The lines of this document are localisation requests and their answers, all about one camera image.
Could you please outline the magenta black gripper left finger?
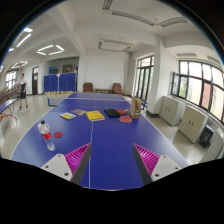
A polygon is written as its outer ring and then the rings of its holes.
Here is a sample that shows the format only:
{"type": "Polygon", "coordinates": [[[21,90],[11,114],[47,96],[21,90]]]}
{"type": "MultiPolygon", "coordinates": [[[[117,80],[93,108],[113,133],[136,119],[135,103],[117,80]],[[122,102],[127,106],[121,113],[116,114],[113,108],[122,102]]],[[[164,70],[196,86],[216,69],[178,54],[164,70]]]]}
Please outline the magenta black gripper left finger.
{"type": "Polygon", "coordinates": [[[79,185],[91,153],[92,146],[88,143],[66,155],[56,154],[42,166],[42,169],[79,185]]]}

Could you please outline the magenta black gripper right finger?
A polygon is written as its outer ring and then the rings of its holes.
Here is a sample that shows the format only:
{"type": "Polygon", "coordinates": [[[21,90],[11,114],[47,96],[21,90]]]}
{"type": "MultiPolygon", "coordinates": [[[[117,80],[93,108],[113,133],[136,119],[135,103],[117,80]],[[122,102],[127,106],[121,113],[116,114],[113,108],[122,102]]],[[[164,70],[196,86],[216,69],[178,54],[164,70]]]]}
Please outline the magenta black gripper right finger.
{"type": "Polygon", "coordinates": [[[181,170],[181,167],[167,155],[159,156],[138,144],[133,144],[132,154],[144,185],[181,170]]]}

